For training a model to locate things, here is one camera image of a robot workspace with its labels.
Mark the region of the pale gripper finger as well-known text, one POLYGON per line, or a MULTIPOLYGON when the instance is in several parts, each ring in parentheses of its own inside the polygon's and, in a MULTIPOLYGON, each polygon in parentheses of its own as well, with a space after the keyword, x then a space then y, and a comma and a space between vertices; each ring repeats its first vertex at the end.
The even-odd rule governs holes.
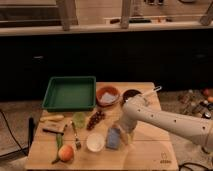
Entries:
POLYGON ((121 140, 123 141, 123 143, 125 145, 131 144, 132 141, 133 141, 133 137, 134 137, 134 133, 133 132, 131 132, 131 133, 122 132, 121 133, 121 140))

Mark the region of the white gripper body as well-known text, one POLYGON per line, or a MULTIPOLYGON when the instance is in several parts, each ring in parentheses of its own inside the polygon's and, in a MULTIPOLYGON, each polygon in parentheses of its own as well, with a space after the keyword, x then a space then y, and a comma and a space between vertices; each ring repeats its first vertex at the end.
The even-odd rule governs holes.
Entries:
POLYGON ((137 110, 129 107, 122 108, 122 115, 116 121, 126 133, 131 133, 134 131, 137 125, 137 110))

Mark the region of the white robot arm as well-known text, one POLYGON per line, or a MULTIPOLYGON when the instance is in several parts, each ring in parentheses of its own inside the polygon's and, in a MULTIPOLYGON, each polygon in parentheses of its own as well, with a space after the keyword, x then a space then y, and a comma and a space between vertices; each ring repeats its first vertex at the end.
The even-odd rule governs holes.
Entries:
POLYGON ((124 103, 122 115, 115 125, 125 133, 131 133, 138 121, 154 125, 213 151, 213 120, 147 107, 145 98, 138 94, 124 103))

